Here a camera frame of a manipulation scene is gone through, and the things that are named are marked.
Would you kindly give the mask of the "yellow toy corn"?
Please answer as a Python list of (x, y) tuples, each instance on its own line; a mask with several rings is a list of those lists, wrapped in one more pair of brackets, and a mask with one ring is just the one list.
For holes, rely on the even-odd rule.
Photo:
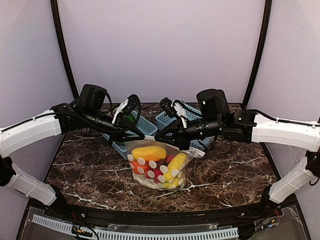
[(180, 171), (187, 165), (187, 155), (185, 153), (177, 154), (167, 166), (167, 173), (164, 173), (163, 176), (166, 181), (170, 181), (173, 178), (177, 177)]

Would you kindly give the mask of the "clear dotted zip top bag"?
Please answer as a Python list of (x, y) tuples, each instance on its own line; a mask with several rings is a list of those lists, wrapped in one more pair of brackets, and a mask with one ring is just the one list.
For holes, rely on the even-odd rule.
[[(135, 140), (129, 141), (125, 143), (127, 149), (127, 160), (128, 163), (132, 161), (137, 161), (140, 165), (147, 164), (149, 169), (160, 169), (163, 174), (168, 172), (168, 164), (171, 160), (180, 153), (185, 153), (187, 155), (187, 164), (191, 162), (194, 158), (202, 158), (205, 155), (205, 152), (199, 150), (194, 147), (190, 147), (189, 150), (179, 150), (178, 147), (169, 145), (167, 143), (158, 142), (155, 140), (153, 136), (146, 136), (143, 140)], [(147, 147), (147, 146), (159, 146), (166, 150), (166, 158), (160, 159), (159, 161), (145, 161), (143, 158), (134, 159), (133, 155), (131, 154), (132, 150), (135, 148)], [(161, 190), (161, 191), (179, 191), (184, 188), (186, 183), (186, 166), (180, 171), (178, 176), (181, 175), (185, 176), (184, 185), (178, 189), (166, 189), (163, 183), (155, 183), (153, 179), (147, 178), (145, 174), (135, 174), (132, 170), (132, 176), (135, 181), (140, 183), (141, 185), (148, 187), (150, 189)]]

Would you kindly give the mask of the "orange toy fruit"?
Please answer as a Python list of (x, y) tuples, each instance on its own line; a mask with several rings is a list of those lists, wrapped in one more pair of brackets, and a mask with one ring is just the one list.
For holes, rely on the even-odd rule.
[(132, 171), (137, 175), (144, 175), (149, 170), (149, 166), (147, 164), (141, 165), (135, 160), (131, 161), (129, 164)]

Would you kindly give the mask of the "red toy strawberry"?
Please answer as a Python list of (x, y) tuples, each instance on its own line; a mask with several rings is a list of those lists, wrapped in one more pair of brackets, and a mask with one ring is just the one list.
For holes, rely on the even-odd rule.
[(166, 179), (164, 177), (164, 174), (161, 172), (160, 169), (156, 168), (156, 169), (149, 169), (146, 172), (146, 177), (148, 179), (152, 179), (154, 180), (155, 183), (165, 183)]

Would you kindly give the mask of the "yellow toy lemon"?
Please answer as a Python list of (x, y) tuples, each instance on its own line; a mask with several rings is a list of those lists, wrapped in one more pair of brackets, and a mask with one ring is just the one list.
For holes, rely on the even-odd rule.
[(185, 176), (182, 174), (180, 177), (177, 175), (173, 177), (169, 172), (164, 175), (165, 182), (163, 186), (168, 190), (176, 190), (181, 188), (185, 184)]

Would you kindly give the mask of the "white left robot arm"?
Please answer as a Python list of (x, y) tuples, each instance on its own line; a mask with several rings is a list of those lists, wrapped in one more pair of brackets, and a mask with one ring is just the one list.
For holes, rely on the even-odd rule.
[(36, 199), (45, 206), (64, 205), (66, 200), (57, 187), (39, 181), (13, 163), (10, 155), (33, 143), (64, 135), (80, 129), (92, 129), (107, 134), (109, 142), (142, 140), (145, 135), (136, 127), (141, 114), (134, 121), (128, 116), (141, 109), (136, 94), (130, 95), (118, 107), (103, 112), (108, 91), (94, 84), (85, 84), (80, 95), (71, 103), (61, 103), (49, 110), (0, 130), (0, 185)]

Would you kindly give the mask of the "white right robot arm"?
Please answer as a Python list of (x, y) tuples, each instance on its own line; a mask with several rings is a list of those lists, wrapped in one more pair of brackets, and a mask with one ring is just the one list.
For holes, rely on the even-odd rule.
[(161, 108), (176, 120), (155, 135), (157, 142), (188, 150), (190, 142), (222, 136), (240, 143), (273, 143), (306, 150), (305, 156), (285, 177), (265, 188), (261, 203), (277, 207), (312, 180), (320, 179), (320, 124), (271, 117), (259, 110), (231, 112), (221, 89), (206, 89), (196, 95), (200, 118), (186, 120), (167, 97)]

